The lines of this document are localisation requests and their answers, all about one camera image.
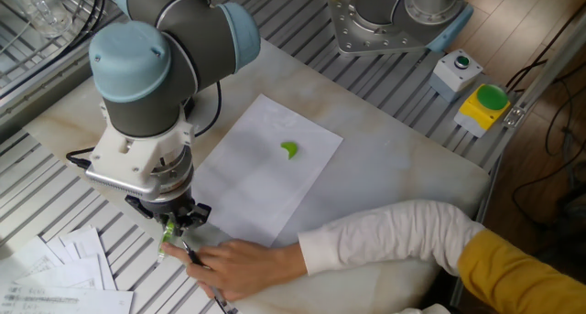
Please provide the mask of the person's right hand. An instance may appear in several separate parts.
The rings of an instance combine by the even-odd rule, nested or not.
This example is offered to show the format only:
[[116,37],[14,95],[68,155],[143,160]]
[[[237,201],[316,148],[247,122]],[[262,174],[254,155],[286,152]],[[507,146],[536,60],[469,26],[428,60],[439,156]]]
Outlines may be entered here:
[[164,252],[186,266],[209,297],[217,288],[228,301],[248,298],[269,287],[283,285],[308,273],[301,247],[292,244],[267,248],[243,240],[231,240],[217,246],[203,246],[197,252],[201,265],[191,262],[188,252],[169,243]]

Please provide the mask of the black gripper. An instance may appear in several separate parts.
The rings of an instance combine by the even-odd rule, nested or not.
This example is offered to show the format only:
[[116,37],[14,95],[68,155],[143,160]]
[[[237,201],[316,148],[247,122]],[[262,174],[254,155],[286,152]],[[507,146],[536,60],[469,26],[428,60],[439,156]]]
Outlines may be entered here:
[[126,195],[125,201],[143,217],[154,218],[162,224],[172,221],[183,230],[199,228],[208,221],[212,212],[208,205],[195,204],[190,189],[184,190],[172,199],[146,201]]

